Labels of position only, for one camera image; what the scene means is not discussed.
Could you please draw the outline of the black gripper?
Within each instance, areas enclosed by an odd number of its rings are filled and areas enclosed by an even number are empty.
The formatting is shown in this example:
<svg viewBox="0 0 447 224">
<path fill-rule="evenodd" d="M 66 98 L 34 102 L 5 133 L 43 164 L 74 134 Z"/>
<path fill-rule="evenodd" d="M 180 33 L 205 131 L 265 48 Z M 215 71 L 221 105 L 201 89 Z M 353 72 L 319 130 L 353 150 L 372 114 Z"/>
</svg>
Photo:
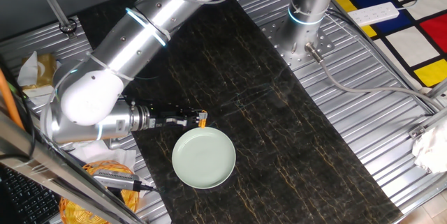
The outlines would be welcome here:
<svg viewBox="0 0 447 224">
<path fill-rule="evenodd" d="M 183 108 L 176 105 L 150 105 L 148 110 L 149 129 L 171 126 L 185 128 L 197 126 L 200 122 L 198 116 L 203 112 L 202 109 Z"/>
</svg>

